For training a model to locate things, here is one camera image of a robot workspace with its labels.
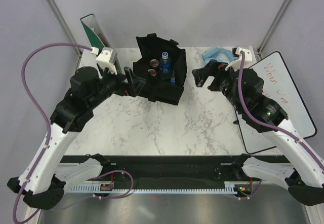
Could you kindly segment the Red Bull can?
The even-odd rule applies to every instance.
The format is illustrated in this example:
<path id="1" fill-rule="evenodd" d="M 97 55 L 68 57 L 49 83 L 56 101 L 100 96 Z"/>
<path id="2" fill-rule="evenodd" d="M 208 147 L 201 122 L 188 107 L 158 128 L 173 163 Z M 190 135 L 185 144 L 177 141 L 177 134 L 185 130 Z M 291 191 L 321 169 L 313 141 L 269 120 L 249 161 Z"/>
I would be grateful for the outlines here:
<path id="1" fill-rule="evenodd" d="M 159 61 L 157 59 L 151 59 L 149 65 L 151 68 L 156 69 L 159 67 Z"/>
<path id="2" fill-rule="evenodd" d="M 156 77 L 157 76 L 157 71 L 155 70 L 155 69 L 149 69 L 148 70 L 148 72 L 149 72 L 149 74 L 151 75 L 151 76 L 153 76 L 153 77 Z"/>

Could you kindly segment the black canvas bag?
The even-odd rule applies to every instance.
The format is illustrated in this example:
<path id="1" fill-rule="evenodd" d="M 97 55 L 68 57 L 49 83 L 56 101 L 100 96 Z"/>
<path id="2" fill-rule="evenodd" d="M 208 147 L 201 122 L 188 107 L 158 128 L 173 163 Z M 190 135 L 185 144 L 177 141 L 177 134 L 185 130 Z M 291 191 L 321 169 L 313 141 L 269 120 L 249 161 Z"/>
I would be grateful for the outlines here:
<path id="1" fill-rule="evenodd" d="M 136 37 L 136 41 L 140 49 L 141 58 L 133 63 L 133 71 L 136 76 L 146 80 L 146 84 L 139 95 L 147 98 L 151 102 L 160 101 L 178 105 L 184 91 L 184 83 L 187 75 L 185 49 L 179 48 L 178 42 L 172 39 L 162 39 L 155 33 L 148 34 L 147 36 L 138 36 Z M 149 65 L 150 60 L 159 60 L 162 52 L 168 52 L 172 60 L 172 73 L 175 71 L 176 86 L 172 86 L 170 79 L 166 81 L 160 79 L 159 68 L 156 69 L 156 77 L 151 76 L 148 72 L 151 69 Z"/>

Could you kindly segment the blue label water bottle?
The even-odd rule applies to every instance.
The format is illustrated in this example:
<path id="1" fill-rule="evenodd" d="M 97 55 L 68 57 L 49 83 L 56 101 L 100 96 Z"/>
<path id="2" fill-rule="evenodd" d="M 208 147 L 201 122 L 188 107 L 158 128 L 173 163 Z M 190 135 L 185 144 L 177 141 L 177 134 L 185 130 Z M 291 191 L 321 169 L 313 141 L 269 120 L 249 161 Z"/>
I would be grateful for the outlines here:
<path id="1" fill-rule="evenodd" d="M 170 83 L 172 84 L 172 86 L 176 86 L 175 71 L 173 71 L 173 73 L 171 75 Z"/>

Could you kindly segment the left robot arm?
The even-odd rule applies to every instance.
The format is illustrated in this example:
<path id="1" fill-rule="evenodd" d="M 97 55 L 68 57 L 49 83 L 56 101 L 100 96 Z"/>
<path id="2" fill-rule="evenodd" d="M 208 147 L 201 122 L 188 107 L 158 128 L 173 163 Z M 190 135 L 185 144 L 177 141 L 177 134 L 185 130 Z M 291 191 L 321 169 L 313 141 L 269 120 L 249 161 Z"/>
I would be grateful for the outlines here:
<path id="1" fill-rule="evenodd" d="M 70 79 L 70 88 L 50 117 L 49 132 L 30 165 L 19 177 L 9 179 L 7 186 L 21 193 L 31 208 L 50 210 L 63 198 L 66 191 L 86 180 L 98 177 L 106 180 L 111 175 L 109 162 L 100 154 L 65 171 L 56 172 L 70 144 L 86 123 L 93 118 L 93 110 L 113 94 L 136 97 L 146 81 L 135 76 L 131 68 L 124 73 L 98 72 L 94 67 L 78 69 Z"/>

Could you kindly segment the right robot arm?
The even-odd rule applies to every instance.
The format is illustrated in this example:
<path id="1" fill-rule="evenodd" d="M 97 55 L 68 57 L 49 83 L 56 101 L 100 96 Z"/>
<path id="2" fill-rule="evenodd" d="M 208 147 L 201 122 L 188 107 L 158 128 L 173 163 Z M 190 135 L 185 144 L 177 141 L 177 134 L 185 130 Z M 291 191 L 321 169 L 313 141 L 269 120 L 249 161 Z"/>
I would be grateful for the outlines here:
<path id="1" fill-rule="evenodd" d="M 323 203 L 323 159 L 299 135 L 285 110 L 263 95 L 264 80 L 253 69 L 234 70 L 211 60 L 192 74 L 197 87 L 213 77 L 208 89 L 221 92 L 246 124 L 269 139 L 291 163 L 280 166 L 241 154 L 232 164 L 235 179 L 273 183 L 306 206 Z"/>

